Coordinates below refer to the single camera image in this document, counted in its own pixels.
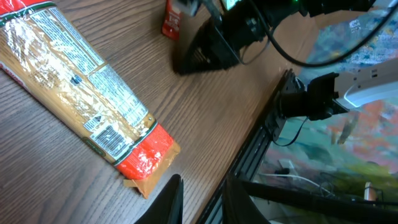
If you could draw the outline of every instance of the spaghetti package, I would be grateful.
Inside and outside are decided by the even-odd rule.
[[[180,152],[52,2],[0,0],[0,67],[145,197]]]

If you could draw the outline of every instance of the black cable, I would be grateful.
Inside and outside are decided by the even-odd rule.
[[[274,35],[274,31],[275,31],[275,29],[272,29],[272,30],[271,30],[271,35]],[[262,48],[262,50],[261,50],[256,56],[254,56],[252,59],[250,59],[248,62],[244,62],[244,61],[243,61],[243,56],[244,56],[244,53],[246,53],[246,50],[247,50],[247,49],[246,49],[246,50],[243,52],[243,54],[242,54],[241,63],[242,63],[243,65],[250,65],[253,61],[255,61],[258,57],[260,57],[260,55],[268,48],[269,43],[270,43],[270,41],[269,41],[269,39],[268,39],[266,45]]]
[[[365,45],[368,41],[370,41],[379,31],[380,29],[384,26],[384,24],[392,17],[392,15],[394,15],[396,9],[398,8],[398,2],[395,4],[395,6],[393,6],[390,10],[390,12],[388,13],[388,15],[386,17],[383,18],[383,20],[379,23],[379,25],[377,25],[377,27],[372,30],[372,32],[369,33],[369,35],[367,37],[365,37],[357,46],[353,47],[351,50],[347,51],[346,53],[344,53],[342,56],[339,56],[337,58],[331,59],[327,62],[322,62],[322,63],[305,63],[305,62],[300,62],[294,58],[292,58],[289,54],[287,54],[282,47],[280,47],[280,45],[276,42],[276,40],[274,39],[274,37],[271,35],[269,29],[268,29],[268,25],[264,20],[264,17],[262,16],[262,14],[260,13],[259,9],[257,8],[257,6],[255,5],[255,3],[252,0],[248,0],[252,7],[254,8],[255,12],[257,13],[257,15],[260,18],[260,21],[262,22],[262,25],[264,26],[265,32],[268,36],[268,39],[270,40],[270,42],[273,44],[273,46],[275,47],[275,49],[281,54],[281,56],[283,56],[286,60],[292,62],[293,64],[299,65],[301,67],[308,67],[308,68],[317,68],[317,67],[325,67],[331,64],[334,64],[336,62],[339,62],[340,60],[343,60],[344,58],[350,56],[352,53],[354,53],[355,51],[357,51],[359,48],[361,48],[363,45]]]
[[[289,143],[287,143],[287,144],[285,144],[285,145],[280,145],[280,144],[276,143],[274,140],[272,140],[272,141],[274,142],[275,145],[280,146],[280,147],[285,147],[285,146],[289,146],[289,145],[293,144],[293,143],[296,141],[296,139],[299,137],[299,134],[300,134],[300,132],[301,132],[301,129],[303,128],[303,125],[304,125],[304,123],[305,123],[307,120],[308,120],[308,117],[305,118],[305,120],[304,120],[303,123],[301,124],[300,128],[298,129],[296,136],[294,136],[294,138],[293,138],[293,140],[292,140],[291,142],[289,142]]]

